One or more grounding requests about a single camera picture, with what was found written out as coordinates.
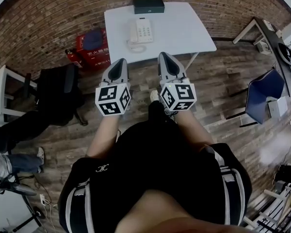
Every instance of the black shirt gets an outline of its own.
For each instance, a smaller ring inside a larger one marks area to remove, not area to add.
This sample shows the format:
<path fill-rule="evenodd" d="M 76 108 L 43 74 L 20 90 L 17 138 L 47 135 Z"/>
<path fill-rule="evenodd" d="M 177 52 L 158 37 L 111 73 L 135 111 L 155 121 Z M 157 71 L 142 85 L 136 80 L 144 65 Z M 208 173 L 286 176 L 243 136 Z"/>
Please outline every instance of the black shirt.
<path fill-rule="evenodd" d="M 252 192 L 247 172 L 227 144 L 211 147 L 239 171 L 247 205 Z M 138 123 L 119 137 L 108 158 L 81 158 L 73 165 L 58 203 L 66 232 L 67 197 L 89 178 L 95 233 L 113 233 L 149 189 L 171 195 L 197 219 L 224 224 L 225 193 L 218 162 L 213 154 L 190 147 L 174 122 Z M 238 222 L 231 219 L 231 224 Z"/>

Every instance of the telephone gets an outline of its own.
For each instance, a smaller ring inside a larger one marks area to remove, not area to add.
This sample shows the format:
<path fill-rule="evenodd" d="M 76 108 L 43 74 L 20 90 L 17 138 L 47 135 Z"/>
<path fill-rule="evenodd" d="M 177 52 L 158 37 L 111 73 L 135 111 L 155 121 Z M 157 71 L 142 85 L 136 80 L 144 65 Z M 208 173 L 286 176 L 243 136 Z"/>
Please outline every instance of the telephone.
<path fill-rule="evenodd" d="M 145 45 L 140 43 L 153 42 L 153 35 L 151 29 L 151 22 L 149 19 L 140 18 L 130 25 L 130 40 L 127 41 L 127 45 L 132 52 L 144 52 L 146 50 Z"/>

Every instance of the power outlet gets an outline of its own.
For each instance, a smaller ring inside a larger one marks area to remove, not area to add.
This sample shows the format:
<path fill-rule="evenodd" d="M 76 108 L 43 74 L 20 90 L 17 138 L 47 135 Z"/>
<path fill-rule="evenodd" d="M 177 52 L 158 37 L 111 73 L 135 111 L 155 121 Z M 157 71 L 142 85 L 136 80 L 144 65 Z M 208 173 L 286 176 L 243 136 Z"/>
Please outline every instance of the power outlet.
<path fill-rule="evenodd" d="M 40 200 L 42 205 L 47 205 L 48 203 L 46 202 L 45 196 L 43 194 L 40 194 Z"/>

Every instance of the forearm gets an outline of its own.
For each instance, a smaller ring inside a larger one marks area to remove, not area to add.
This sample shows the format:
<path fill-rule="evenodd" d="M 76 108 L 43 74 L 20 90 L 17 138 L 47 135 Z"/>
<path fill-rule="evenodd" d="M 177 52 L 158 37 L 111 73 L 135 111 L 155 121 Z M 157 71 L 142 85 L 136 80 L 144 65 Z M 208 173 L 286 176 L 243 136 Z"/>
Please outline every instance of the forearm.
<path fill-rule="evenodd" d="M 199 123 L 190 110 L 179 111 L 175 118 L 181 132 L 190 145 L 201 148 L 205 144 L 211 145 L 214 143 L 212 136 Z"/>
<path fill-rule="evenodd" d="M 105 116 L 95 134 L 91 146 L 86 152 L 88 157 L 103 158 L 116 141 L 120 115 Z"/>

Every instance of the blue chair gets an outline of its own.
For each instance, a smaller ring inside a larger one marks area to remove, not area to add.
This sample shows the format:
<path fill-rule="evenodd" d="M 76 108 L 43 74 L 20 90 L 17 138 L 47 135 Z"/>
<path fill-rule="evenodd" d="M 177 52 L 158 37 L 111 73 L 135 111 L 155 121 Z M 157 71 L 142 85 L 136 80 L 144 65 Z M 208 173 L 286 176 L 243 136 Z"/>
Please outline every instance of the blue chair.
<path fill-rule="evenodd" d="M 257 123 L 262 124 L 265 117 L 267 97 L 279 99 L 281 97 L 284 85 L 284 79 L 275 69 L 268 71 L 257 79 L 251 81 L 247 89 L 230 95 L 230 97 L 234 97 L 240 93 L 248 91 L 245 111 L 229 116 L 226 119 L 248 114 L 256 122 L 244 124 L 240 127 L 246 127 Z"/>

